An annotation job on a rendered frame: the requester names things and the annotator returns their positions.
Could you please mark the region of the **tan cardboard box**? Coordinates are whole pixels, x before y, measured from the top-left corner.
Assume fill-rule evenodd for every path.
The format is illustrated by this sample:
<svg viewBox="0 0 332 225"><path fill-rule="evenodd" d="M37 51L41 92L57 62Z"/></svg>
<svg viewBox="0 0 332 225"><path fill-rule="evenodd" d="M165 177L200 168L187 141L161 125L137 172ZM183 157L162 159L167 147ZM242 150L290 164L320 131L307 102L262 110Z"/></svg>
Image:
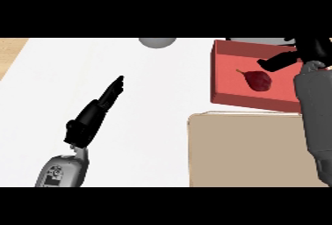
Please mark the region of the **tan cardboard box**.
<svg viewBox="0 0 332 225"><path fill-rule="evenodd" d="M189 185L310 186L316 161L302 118L288 112L203 112L187 119Z"/></svg>

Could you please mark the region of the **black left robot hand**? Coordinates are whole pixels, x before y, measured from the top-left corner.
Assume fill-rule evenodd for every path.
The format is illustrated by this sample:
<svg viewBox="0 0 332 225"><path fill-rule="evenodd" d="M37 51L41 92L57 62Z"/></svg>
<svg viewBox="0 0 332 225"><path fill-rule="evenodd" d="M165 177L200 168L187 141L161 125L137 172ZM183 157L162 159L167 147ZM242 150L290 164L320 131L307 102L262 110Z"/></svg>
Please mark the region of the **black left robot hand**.
<svg viewBox="0 0 332 225"><path fill-rule="evenodd" d="M84 107L78 117L66 124L65 142L78 148L85 148L99 132L105 115L113 102L122 93L122 79L119 76L109 85L99 99L94 99Z"/></svg>

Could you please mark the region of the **red tray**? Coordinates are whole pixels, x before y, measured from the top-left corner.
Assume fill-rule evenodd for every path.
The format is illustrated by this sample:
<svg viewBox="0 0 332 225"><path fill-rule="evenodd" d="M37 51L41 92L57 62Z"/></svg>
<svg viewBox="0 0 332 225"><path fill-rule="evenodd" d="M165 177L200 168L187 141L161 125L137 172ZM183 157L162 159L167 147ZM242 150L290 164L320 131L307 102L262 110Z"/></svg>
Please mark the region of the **red tray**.
<svg viewBox="0 0 332 225"><path fill-rule="evenodd" d="M258 60L267 60L293 47L214 40L209 54L209 101L288 113L299 113L293 77L302 62L267 71Z"/></svg>

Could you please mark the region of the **grey round object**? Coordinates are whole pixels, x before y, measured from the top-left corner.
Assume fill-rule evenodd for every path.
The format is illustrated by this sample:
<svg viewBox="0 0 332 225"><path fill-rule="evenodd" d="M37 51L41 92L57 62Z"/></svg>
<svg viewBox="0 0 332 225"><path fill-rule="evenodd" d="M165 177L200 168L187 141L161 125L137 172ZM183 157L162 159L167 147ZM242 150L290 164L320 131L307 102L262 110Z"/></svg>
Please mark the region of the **grey round object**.
<svg viewBox="0 0 332 225"><path fill-rule="evenodd" d="M164 48L174 43L175 38L140 38L139 41L146 47Z"/></svg>

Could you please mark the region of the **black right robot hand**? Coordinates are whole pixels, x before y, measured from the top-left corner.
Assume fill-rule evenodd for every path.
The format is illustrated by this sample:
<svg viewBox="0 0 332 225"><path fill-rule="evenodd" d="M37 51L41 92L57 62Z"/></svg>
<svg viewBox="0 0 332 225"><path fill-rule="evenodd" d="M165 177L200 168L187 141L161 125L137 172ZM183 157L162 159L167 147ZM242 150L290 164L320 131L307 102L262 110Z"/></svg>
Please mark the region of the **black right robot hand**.
<svg viewBox="0 0 332 225"><path fill-rule="evenodd" d="M332 41L327 37L295 38L295 51L277 54L268 60L260 59L257 62L264 70L274 72L290 66L301 60L302 63L319 61L324 67L332 66Z"/></svg>

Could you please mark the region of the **grey flat object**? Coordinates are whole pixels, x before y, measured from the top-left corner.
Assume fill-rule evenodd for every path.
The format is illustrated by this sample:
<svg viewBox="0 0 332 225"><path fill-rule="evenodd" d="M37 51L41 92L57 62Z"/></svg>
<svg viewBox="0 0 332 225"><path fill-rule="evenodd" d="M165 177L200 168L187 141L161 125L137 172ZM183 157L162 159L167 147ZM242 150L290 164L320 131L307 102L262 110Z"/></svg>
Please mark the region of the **grey flat object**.
<svg viewBox="0 0 332 225"><path fill-rule="evenodd" d="M227 38L227 40L276 46L292 46L295 44L293 40L285 41L283 38Z"/></svg>

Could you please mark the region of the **dark red pear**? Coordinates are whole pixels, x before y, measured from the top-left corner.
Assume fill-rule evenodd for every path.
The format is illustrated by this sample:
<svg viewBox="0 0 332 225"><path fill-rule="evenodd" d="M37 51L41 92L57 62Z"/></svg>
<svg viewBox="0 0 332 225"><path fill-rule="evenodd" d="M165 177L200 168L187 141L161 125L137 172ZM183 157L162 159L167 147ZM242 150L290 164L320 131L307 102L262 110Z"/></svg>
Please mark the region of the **dark red pear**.
<svg viewBox="0 0 332 225"><path fill-rule="evenodd" d="M254 91L268 91L271 88L273 80L262 71L237 72L243 75L245 81Z"/></svg>

